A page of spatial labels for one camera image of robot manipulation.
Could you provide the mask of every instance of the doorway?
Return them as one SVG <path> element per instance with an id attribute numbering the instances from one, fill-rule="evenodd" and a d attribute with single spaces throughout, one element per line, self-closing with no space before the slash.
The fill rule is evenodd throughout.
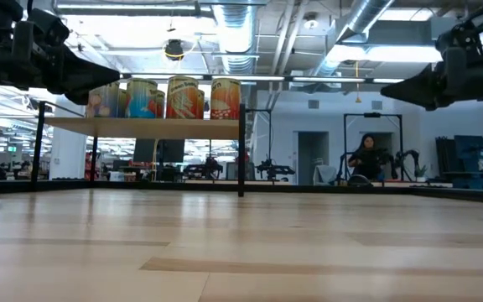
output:
<path id="1" fill-rule="evenodd" d="M 394 155 L 392 150 L 392 135 L 393 133 L 369 133 L 374 137 L 374 148 L 384 148 L 389 154 Z M 390 164 L 386 164 L 383 168 L 385 172 L 385 179 L 390 179 L 392 175 L 392 168 Z"/>
<path id="2" fill-rule="evenodd" d="M 298 132 L 297 185 L 313 185 L 317 165 L 329 164 L 329 133 Z"/>

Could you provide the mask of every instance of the wooden shelf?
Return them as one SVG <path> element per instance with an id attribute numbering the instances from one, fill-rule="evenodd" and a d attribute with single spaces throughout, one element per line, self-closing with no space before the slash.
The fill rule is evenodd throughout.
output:
<path id="1" fill-rule="evenodd" d="M 57 128 L 99 138 L 238 139 L 238 121 L 152 118 L 47 117 Z"/>

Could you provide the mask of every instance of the ductwork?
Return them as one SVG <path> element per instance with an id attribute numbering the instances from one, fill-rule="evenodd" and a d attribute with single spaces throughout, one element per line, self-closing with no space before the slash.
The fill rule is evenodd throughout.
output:
<path id="1" fill-rule="evenodd" d="M 366 33 L 393 2 L 394 0 L 355 0 L 345 25 L 334 29 L 334 41 L 331 41 L 330 46 L 333 47 L 337 42 L 356 34 Z M 330 58 L 329 52 L 313 70 L 312 76 L 332 76 L 339 65 L 340 62 Z"/>
<path id="2" fill-rule="evenodd" d="M 257 10 L 245 5 L 215 5 L 212 7 L 220 28 L 219 47 L 221 52 L 237 56 L 223 56 L 223 68 L 227 74 L 250 74 L 255 59 L 240 56 L 252 52 L 255 37 Z"/>

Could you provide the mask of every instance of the wooden floor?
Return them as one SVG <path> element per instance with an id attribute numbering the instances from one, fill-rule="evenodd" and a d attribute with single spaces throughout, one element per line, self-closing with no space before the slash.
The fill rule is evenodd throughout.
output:
<path id="1" fill-rule="evenodd" d="M 0 195 L 0 301 L 483 302 L 483 204 L 399 195 Z"/>

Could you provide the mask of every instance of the person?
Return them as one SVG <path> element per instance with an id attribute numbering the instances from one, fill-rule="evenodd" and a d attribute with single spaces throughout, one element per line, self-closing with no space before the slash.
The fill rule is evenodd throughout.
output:
<path id="1" fill-rule="evenodd" d="M 369 180 L 376 180 L 382 172 L 377 156 L 370 156 L 374 149 L 374 137 L 365 134 L 359 148 L 348 159 L 348 166 L 354 168 L 353 175 L 360 174 Z"/>

